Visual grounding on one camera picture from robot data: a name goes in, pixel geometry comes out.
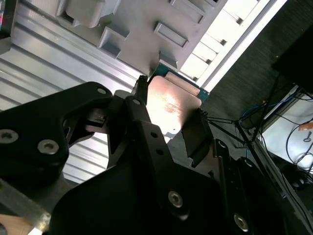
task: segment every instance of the orange tag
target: orange tag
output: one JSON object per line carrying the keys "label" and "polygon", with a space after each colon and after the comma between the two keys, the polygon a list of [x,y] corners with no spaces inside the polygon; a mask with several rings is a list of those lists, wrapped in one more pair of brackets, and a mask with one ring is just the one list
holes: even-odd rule
{"label": "orange tag", "polygon": [[313,122],[299,126],[299,131],[308,131],[313,129]]}

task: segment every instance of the bolt head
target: bolt head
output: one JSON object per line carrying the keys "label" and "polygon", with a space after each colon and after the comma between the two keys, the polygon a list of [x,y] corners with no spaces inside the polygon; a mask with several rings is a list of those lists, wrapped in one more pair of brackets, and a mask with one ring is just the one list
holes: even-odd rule
{"label": "bolt head", "polygon": [[135,104],[140,104],[140,101],[137,100],[137,99],[133,99],[133,102],[134,102]]}
{"label": "bolt head", "polygon": [[234,220],[235,220],[236,225],[237,225],[243,232],[246,233],[246,232],[249,231],[247,222],[246,222],[245,219],[242,218],[240,215],[234,214]]}
{"label": "bolt head", "polygon": [[170,191],[168,193],[168,200],[170,201],[170,203],[172,203],[174,207],[176,208],[182,207],[182,197],[178,192]]}
{"label": "bolt head", "polygon": [[43,140],[38,144],[39,152],[43,154],[53,155],[56,154],[59,150],[59,145],[56,141],[53,140]]}
{"label": "bolt head", "polygon": [[13,143],[19,138],[18,133],[10,129],[0,130],[0,143]]}
{"label": "bolt head", "polygon": [[106,90],[102,89],[102,88],[98,88],[98,92],[101,94],[106,94]]}

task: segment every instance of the metal plate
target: metal plate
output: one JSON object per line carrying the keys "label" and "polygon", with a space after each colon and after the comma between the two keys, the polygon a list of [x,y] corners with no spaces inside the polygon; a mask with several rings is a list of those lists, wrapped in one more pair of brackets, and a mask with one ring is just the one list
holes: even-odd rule
{"label": "metal plate", "polygon": [[183,89],[162,76],[155,76],[149,85],[149,116],[164,135],[177,134],[189,115],[200,106],[201,101],[186,88]]}

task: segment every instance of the wooden surface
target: wooden surface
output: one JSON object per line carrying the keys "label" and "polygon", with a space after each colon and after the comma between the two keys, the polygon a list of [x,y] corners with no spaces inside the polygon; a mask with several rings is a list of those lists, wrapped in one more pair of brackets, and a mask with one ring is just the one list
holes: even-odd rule
{"label": "wooden surface", "polygon": [[0,223],[6,228],[7,235],[27,235],[32,226],[23,218],[0,214]]}

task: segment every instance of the gray plastic part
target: gray plastic part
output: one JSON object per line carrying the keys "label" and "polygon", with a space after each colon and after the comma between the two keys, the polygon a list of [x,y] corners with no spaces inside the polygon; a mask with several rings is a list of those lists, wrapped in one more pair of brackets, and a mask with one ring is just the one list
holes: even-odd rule
{"label": "gray plastic part", "polygon": [[188,44],[187,39],[183,38],[178,33],[174,32],[169,27],[160,22],[158,22],[156,25],[155,34],[167,40],[172,45],[181,47],[182,49],[184,49]]}
{"label": "gray plastic part", "polygon": [[117,26],[110,24],[105,27],[100,38],[98,48],[105,51],[113,58],[117,58],[128,34],[129,32],[126,32]]}
{"label": "gray plastic part", "polygon": [[197,24],[200,24],[204,19],[205,12],[189,0],[171,0],[170,4]]}
{"label": "gray plastic part", "polygon": [[177,61],[167,57],[166,55],[163,55],[162,53],[160,53],[159,62],[164,64],[168,68],[175,70],[175,71],[178,69],[177,68]]}
{"label": "gray plastic part", "polygon": [[55,12],[55,17],[57,18],[60,25],[63,27],[75,27],[80,24],[78,20],[73,19],[66,13],[66,3],[68,0],[59,0],[58,6]]}
{"label": "gray plastic part", "polygon": [[227,0],[120,0],[94,28],[71,28],[82,19],[69,16],[66,0],[60,2],[57,19],[67,20],[68,30],[149,75],[160,62],[180,70]]}
{"label": "gray plastic part", "polygon": [[60,0],[57,17],[60,23],[75,27],[96,27],[101,17],[114,14],[121,0]]}

